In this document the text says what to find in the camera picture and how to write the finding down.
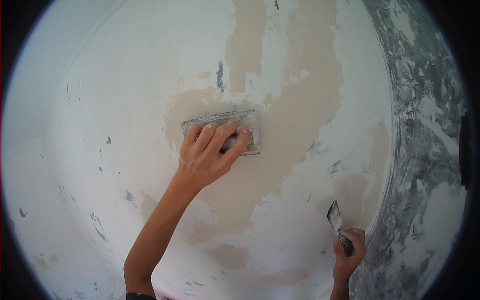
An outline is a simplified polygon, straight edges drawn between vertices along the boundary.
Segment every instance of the forearm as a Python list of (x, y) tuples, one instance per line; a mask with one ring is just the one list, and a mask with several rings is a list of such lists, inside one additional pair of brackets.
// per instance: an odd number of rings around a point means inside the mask
[(335, 281), (333, 283), (333, 291), (330, 300), (349, 300), (348, 280)]
[(175, 227), (197, 194), (172, 181), (133, 244), (123, 267), (127, 292), (154, 297), (150, 277), (165, 252)]

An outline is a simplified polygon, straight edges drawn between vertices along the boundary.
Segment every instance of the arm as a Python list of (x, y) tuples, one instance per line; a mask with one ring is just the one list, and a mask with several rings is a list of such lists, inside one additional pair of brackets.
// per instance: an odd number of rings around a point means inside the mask
[(367, 254), (365, 250), (365, 231), (358, 228), (340, 231), (353, 243), (353, 253), (346, 257), (339, 240), (333, 242), (335, 266), (333, 267), (333, 291), (330, 300), (349, 300), (348, 280)]
[(244, 126), (235, 145), (221, 154), (220, 148), (237, 132), (235, 123), (222, 126), (194, 124), (180, 148), (177, 173), (145, 223), (125, 260), (123, 273), (127, 293), (155, 297), (151, 275), (170, 242), (173, 231), (192, 199), (202, 188), (227, 173), (232, 164), (248, 151), (248, 127)]

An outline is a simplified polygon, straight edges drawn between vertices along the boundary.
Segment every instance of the dried plaster residue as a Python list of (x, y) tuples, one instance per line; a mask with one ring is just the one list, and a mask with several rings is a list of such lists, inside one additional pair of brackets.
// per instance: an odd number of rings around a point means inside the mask
[[(244, 91), (246, 72), (261, 75), (261, 37), (266, 17), (263, 1), (234, 2), (237, 5), (236, 27), (227, 41), (225, 61), (230, 67), (230, 81), (226, 84), (236, 93)], [(266, 111), (248, 99), (237, 106), (226, 102), (221, 91), (214, 87), (172, 97), (169, 111), (164, 115), (165, 139), (171, 147), (174, 144), (179, 149), (183, 141), (181, 122), (199, 116), (254, 108), (261, 129), (262, 151), (253, 158), (254, 163), (251, 157), (241, 157), (230, 173), (201, 192), (201, 198), (214, 209), (217, 221), (213, 224), (195, 221), (193, 227), (184, 232), (188, 244), (196, 245), (218, 234), (251, 229), (255, 206), (262, 205), (268, 194), (279, 194), (279, 185), (291, 175), (292, 167), (305, 158), (319, 136), (318, 128), (335, 117), (340, 101), (338, 91), (343, 83), (341, 65), (333, 47), (334, 35), (329, 28), (335, 23), (333, 1), (299, 1), (288, 16), (286, 35), (289, 43), (282, 93), (279, 97), (266, 95)], [(290, 80), (290, 74), (305, 73), (303, 70), (309, 75), (297, 81)]]

